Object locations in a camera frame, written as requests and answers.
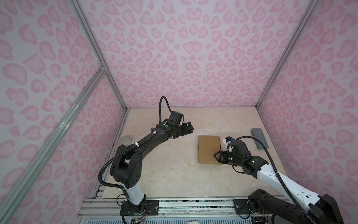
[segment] black cable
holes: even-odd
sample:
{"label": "black cable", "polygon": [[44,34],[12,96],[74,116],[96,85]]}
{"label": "black cable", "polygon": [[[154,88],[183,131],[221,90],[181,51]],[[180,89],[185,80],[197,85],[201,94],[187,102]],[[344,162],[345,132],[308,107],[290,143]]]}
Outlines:
{"label": "black cable", "polygon": [[230,143],[227,144],[227,147],[226,147],[226,152],[227,152],[227,153],[230,153],[230,152],[229,152],[229,146],[230,146]]}
{"label": "black cable", "polygon": [[170,109],[168,100],[166,99],[165,96],[162,96],[162,97],[160,98],[160,101],[159,101],[159,123],[161,123],[161,101],[162,101],[163,99],[166,101],[166,105],[168,106],[168,109],[169,109],[169,111],[170,111],[170,113],[171,113],[171,109]]}
{"label": "black cable", "polygon": [[121,207],[122,207],[122,205],[118,204],[118,198],[119,198],[119,196],[121,196],[121,195],[118,195],[116,202],[117,202],[117,205],[118,205],[118,206],[121,206]]}
{"label": "black cable", "polygon": [[298,203],[298,201],[295,199],[295,197],[292,195],[292,193],[290,192],[290,190],[287,188],[286,184],[284,183],[284,181],[282,180],[280,174],[278,173],[277,169],[276,169],[276,166],[275,166],[275,163],[270,155],[270,153],[268,152],[267,148],[265,147],[265,145],[260,141],[258,140],[257,138],[255,137],[252,137],[252,136],[241,136],[239,138],[237,138],[236,140],[239,140],[239,139],[242,139],[242,138],[252,138],[253,140],[257,141],[258,143],[260,143],[260,145],[262,145],[263,149],[265,150],[266,154],[267,154],[267,157],[269,158],[270,160],[270,163],[274,169],[274,172],[276,174],[276,177],[277,179],[279,180],[280,184],[282,185],[282,187],[284,188],[284,190],[286,191],[286,193],[288,194],[288,196],[290,197],[290,199],[293,201],[293,203],[298,207],[298,209],[305,215],[306,218],[308,218],[310,220],[310,222],[312,224],[317,224],[310,215],[308,215],[308,213],[305,211],[305,209],[300,205],[300,203]]}
{"label": "black cable", "polygon": [[[146,138],[144,140],[142,140],[141,142],[138,142],[138,145],[143,145],[145,143],[147,143],[149,140],[151,140],[153,137],[155,136],[155,134],[153,133],[153,135],[151,135],[149,138]],[[117,155],[115,155],[112,159],[110,159],[106,164],[103,165],[103,167],[101,168],[100,172],[98,173],[98,181],[100,184],[104,185],[104,186],[107,186],[107,187],[117,187],[117,188],[120,188],[120,189],[124,189],[124,186],[122,185],[119,185],[119,184],[110,184],[110,183],[107,183],[105,182],[104,180],[102,180],[102,175],[103,173],[105,172],[107,166],[109,166],[115,159],[117,159],[118,157],[120,157],[121,155],[123,154],[126,154],[127,152],[133,150],[137,148],[137,145],[133,145],[132,147],[118,153]]]}
{"label": "black cable", "polygon": [[245,172],[239,172],[239,171],[237,171],[237,170],[234,168],[234,165],[232,165],[232,168],[233,168],[236,172],[238,172],[238,173],[245,173]]}
{"label": "black cable", "polygon": [[272,216],[271,216],[271,224],[275,224],[275,216],[276,216],[276,215],[272,215]]}
{"label": "black cable", "polygon": [[245,219],[245,220],[248,219],[248,218],[250,218],[251,213],[249,213],[246,218],[242,217],[242,216],[240,215],[240,209],[241,209],[241,207],[239,206],[238,213],[239,213],[240,218]]}
{"label": "black cable", "polygon": [[127,224],[126,219],[124,218],[124,211],[122,211],[122,222],[123,224]]}

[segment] enclosure wall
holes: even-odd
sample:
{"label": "enclosure wall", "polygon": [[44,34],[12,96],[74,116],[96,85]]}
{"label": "enclosure wall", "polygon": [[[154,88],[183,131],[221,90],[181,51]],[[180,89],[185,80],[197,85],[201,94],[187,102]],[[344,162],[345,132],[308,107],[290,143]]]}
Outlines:
{"label": "enclosure wall", "polygon": [[123,112],[103,77],[29,190],[13,223],[72,223],[90,198]]}
{"label": "enclosure wall", "polygon": [[295,181],[358,219],[358,4],[323,0],[259,113]]}
{"label": "enclosure wall", "polygon": [[127,106],[256,105],[308,0],[80,0]]}
{"label": "enclosure wall", "polygon": [[2,1],[0,203],[97,72],[66,0]]}

